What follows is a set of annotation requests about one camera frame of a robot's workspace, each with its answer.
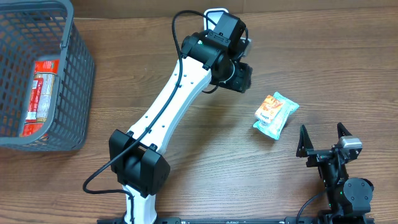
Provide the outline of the orange brown snack bag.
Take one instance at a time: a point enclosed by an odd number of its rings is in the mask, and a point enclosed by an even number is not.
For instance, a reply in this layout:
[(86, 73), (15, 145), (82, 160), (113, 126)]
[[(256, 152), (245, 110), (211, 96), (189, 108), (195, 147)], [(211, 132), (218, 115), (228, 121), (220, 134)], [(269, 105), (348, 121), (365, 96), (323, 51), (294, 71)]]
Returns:
[(49, 115), (49, 108), (53, 90), (53, 83), (55, 80), (54, 73), (38, 72), (35, 78), (42, 78), (43, 85), (40, 92), (40, 100), (37, 108), (36, 120), (38, 123), (44, 123)]

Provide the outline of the red snack packet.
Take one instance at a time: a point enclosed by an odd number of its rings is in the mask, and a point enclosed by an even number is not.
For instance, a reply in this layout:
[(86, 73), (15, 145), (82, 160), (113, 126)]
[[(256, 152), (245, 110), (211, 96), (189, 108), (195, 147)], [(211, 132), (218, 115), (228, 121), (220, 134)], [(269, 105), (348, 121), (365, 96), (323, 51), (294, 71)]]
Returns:
[(32, 81), (32, 89), (29, 97), (29, 104), (24, 121), (24, 127), (20, 137), (30, 136), (36, 133), (44, 123), (38, 123), (36, 120), (37, 108), (40, 100), (40, 92), (42, 90), (43, 79), (35, 78), (38, 72), (54, 73), (55, 76), (58, 72), (59, 59), (56, 60), (42, 60), (36, 61), (34, 64), (34, 79)]

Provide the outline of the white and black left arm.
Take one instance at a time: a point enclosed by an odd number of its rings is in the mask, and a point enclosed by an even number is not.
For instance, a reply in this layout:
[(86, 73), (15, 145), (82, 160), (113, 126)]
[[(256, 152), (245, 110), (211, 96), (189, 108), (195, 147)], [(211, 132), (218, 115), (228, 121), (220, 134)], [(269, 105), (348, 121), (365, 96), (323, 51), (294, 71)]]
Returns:
[(173, 74), (151, 107), (127, 132), (109, 139), (111, 170), (126, 196), (126, 212), (114, 223), (154, 223), (155, 195), (170, 173), (164, 158), (169, 140), (189, 106), (208, 85), (244, 93), (252, 68), (241, 62), (249, 39), (238, 17), (222, 13), (212, 29), (186, 36), (177, 45)]

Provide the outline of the teal wet wipes pack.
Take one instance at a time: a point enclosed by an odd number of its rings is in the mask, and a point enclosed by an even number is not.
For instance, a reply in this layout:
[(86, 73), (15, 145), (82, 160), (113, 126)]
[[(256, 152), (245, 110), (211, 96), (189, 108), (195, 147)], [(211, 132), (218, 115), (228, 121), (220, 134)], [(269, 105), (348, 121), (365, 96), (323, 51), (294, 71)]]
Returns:
[(284, 102), (283, 107), (271, 123), (263, 123), (257, 119), (257, 121), (253, 124), (253, 127), (260, 130), (260, 132), (269, 136), (270, 138), (279, 140), (280, 134), (287, 122), (288, 117), (296, 112), (296, 110), (299, 108), (299, 104), (282, 96), (279, 92), (275, 92), (271, 96)]

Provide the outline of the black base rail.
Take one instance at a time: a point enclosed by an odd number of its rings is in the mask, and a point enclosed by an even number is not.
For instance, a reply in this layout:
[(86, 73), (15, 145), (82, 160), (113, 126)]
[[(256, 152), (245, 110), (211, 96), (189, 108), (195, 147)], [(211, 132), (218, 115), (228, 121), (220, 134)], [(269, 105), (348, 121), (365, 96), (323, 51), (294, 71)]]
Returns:
[[(124, 218), (97, 220), (97, 224), (122, 224), (126, 223)], [(285, 217), (280, 219), (181, 219), (179, 217), (157, 218), (155, 224), (294, 224), (296, 217)], [(300, 217), (299, 224), (321, 223), (313, 217)], [(333, 223), (363, 223), (362, 221), (336, 221)]]

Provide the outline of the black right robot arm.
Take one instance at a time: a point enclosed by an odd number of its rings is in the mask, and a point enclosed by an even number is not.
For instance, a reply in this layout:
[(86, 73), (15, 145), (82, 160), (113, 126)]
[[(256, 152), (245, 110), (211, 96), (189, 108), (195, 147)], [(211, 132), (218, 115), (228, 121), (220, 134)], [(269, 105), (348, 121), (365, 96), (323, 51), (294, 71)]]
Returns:
[(316, 167), (324, 190), (308, 199), (298, 211), (295, 222), (304, 223), (301, 215), (315, 199), (326, 195), (329, 209), (320, 210), (312, 223), (373, 223), (366, 214), (371, 211), (374, 186), (364, 178), (350, 178), (346, 164), (357, 159), (363, 149), (359, 138), (353, 136), (342, 123), (336, 125), (338, 142), (330, 149), (316, 150), (305, 126), (300, 127), (297, 157), (306, 157), (307, 167)]

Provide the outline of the grey plastic mesh basket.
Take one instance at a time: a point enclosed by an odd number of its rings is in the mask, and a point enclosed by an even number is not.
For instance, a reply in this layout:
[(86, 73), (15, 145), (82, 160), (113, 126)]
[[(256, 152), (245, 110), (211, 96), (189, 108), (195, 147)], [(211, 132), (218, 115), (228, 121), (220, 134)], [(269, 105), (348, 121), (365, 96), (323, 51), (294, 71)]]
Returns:
[[(70, 1), (1, 1), (1, 147), (72, 151), (83, 147), (95, 61), (74, 23)], [(22, 136), (36, 61), (58, 60), (49, 114)]]

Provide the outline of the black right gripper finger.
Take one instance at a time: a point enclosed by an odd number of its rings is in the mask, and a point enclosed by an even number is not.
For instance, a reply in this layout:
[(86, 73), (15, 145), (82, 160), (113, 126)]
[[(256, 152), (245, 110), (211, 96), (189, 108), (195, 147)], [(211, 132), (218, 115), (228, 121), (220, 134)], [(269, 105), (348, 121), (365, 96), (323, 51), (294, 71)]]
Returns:
[(336, 125), (337, 127), (337, 132), (338, 132), (338, 138), (344, 137), (344, 136), (351, 136), (351, 133), (345, 128), (345, 126), (342, 123), (338, 123)]
[(300, 127), (300, 138), (297, 146), (297, 157), (308, 157), (308, 152), (313, 151), (313, 144), (308, 135), (305, 125)]

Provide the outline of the small orange box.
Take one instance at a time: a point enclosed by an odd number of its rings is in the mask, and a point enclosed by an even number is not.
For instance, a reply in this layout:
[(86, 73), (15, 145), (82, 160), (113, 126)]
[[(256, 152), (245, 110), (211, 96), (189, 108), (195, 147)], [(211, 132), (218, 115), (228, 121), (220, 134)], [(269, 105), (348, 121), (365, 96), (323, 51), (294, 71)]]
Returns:
[(269, 124), (277, 116), (283, 105), (284, 102), (268, 95), (254, 115), (259, 121)]

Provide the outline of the white barcode scanner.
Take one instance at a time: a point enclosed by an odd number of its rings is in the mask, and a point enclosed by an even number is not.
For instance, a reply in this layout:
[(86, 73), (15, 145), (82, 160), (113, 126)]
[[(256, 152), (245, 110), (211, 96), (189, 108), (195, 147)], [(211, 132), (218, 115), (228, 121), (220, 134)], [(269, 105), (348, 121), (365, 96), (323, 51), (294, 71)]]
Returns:
[(229, 13), (229, 11), (225, 8), (212, 8), (207, 9), (203, 14), (211, 19), (214, 23), (210, 22), (207, 18), (203, 18), (204, 30), (211, 29), (213, 30), (218, 23), (219, 19), (224, 13)]

